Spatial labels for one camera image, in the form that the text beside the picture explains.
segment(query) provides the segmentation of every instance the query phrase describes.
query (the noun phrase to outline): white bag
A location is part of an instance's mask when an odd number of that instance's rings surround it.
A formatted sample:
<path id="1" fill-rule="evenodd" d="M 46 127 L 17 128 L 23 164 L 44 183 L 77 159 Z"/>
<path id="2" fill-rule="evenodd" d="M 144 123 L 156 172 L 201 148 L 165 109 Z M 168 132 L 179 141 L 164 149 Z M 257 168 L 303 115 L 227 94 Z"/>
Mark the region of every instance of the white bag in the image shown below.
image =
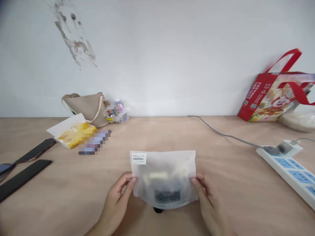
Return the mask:
<path id="1" fill-rule="evenodd" d="M 196 151 L 130 151 L 134 196 L 153 207 L 174 209 L 198 200 L 190 181 L 196 177 Z"/>
<path id="2" fill-rule="evenodd" d="M 298 131 L 315 131 L 315 112 L 300 114 L 295 111 L 288 111 L 284 113 L 278 121 L 284 126 Z"/>

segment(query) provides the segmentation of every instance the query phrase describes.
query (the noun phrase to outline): pixelated blur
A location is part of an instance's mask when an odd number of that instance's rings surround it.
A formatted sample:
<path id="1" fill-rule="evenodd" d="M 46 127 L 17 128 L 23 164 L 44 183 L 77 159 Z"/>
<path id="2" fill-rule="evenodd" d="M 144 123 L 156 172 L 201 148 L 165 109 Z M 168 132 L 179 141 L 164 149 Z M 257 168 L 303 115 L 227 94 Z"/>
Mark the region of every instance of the pixelated blur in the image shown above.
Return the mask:
<path id="1" fill-rule="evenodd" d="M 79 141 L 79 155 L 94 155 L 99 150 L 108 137 L 111 136 L 109 129 L 91 130 L 91 133 L 85 134 L 82 141 Z"/>

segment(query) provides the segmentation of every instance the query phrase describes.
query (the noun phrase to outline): red bag handle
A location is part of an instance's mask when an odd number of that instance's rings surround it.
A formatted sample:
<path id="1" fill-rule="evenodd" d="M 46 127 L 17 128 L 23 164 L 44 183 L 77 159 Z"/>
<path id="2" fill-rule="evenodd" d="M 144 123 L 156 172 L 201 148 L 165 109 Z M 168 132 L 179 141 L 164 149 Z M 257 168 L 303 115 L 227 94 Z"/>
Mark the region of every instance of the red bag handle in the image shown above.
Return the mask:
<path id="1" fill-rule="evenodd" d="M 302 55 L 301 51 L 298 49 L 293 49 L 291 51 L 286 52 L 275 64 L 277 64 L 282 58 L 284 58 L 287 55 L 293 54 L 293 56 L 290 58 L 290 60 L 287 62 L 287 64 L 283 67 L 281 72 L 287 72 L 290 70 L 290 68 L 293 66 L 293 64 L 298 60 L 298 58 Z M 274 65 L 270 67 L 268 70 L 266 70 L 265 73 L 268 73 L 271 68 L 274 67 Z"/>
<path id="2" fill-rule="evenodd" d="M 289 84 L 296 100 L 303 105 L 311 105 L 311 106 L 315 106 L 315 102 L 313 103 L 309 103 L 307 97 L 306 97 L 306 93 L 304 92 L 304 90 L 302 89 L 301 86 L 299 86 L 297 83 L 295 82 L 283 82 L 279 85 L 278 89 L 282 89 L 286 84 Z"/>

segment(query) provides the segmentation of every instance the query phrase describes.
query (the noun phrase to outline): printed bag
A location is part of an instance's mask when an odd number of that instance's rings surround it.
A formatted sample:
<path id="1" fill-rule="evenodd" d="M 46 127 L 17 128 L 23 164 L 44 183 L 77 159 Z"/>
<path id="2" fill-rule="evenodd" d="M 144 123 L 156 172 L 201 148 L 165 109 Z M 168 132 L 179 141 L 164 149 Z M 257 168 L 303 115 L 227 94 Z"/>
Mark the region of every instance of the printed bag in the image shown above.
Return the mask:
<path id="1" fill-rule="evenodd" d="M 269 73 L 270 69 L 287 55 L 293 54 L 280 73 Z M 285 53 L 265 73 L 259 74 L 252 85 L 238 116 L 249 122 L 273 122 L 296 101 L 309 103 L 306 92 L 315 84 L 315 74 L 287 72 L 301 56 L 298 49 Z"/>

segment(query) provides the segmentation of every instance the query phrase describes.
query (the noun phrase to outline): power strip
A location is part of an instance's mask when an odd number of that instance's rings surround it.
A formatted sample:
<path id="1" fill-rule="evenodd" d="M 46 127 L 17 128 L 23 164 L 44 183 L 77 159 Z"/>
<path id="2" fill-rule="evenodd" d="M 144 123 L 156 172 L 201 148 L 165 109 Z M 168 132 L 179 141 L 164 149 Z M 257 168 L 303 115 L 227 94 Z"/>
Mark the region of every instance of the power strip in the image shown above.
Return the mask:
<path id="1" fill-rule="evenodd" d="M 303 148 L 299 145 L 292 145 L 290 140 L 284 140 L 287 150 L 279 155 L 271 155 L 262 148 L 256 152 L 271 165 L 272 168 L 310 205 L 315 211 L 315 175 L 292 158 Z"/>

